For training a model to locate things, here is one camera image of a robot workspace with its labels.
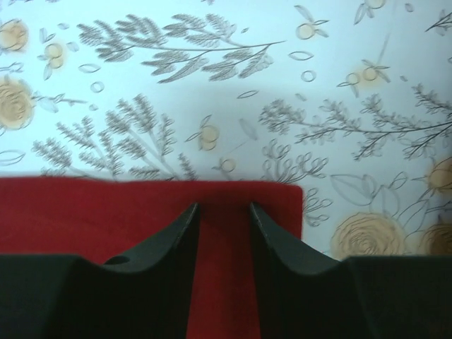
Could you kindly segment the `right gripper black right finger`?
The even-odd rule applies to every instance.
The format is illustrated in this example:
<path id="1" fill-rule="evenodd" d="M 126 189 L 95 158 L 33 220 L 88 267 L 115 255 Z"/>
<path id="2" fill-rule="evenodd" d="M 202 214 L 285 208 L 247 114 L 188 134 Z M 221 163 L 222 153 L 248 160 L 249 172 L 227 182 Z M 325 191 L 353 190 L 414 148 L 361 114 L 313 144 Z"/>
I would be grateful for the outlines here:
<path id="1" fill-rule="evenodd" d="M 450 338 L 451 258 L 337 261 L 250 206 L 262 338 Z"/>

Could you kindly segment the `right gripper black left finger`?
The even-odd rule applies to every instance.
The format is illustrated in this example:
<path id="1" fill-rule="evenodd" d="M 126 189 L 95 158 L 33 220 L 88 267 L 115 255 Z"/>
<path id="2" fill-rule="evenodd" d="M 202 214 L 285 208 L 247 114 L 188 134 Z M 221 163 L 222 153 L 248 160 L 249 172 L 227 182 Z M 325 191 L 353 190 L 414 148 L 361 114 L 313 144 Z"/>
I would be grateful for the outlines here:
<path id="1" fill-rule="evenodd" d="M 2 338 L 185 338 L 200 207 L 98 265 L 73 254 L 1 257 Z"/>

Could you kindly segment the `dark red t-shirt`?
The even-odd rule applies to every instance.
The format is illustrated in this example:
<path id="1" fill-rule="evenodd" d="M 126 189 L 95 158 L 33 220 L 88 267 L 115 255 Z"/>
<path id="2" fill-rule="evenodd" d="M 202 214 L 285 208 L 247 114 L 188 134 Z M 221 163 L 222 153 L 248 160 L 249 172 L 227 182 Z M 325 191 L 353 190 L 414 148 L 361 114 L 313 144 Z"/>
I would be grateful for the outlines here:
<path id="1" fill-rule="evenodd" d="M 300 235 L 303 192 L 290 184 L 3 178 L 1 251 L 79 254 L 102 263 L 198 203 L 201 225 L 187 335 L 258 338 L 249 241 L 253 202 Z"/>

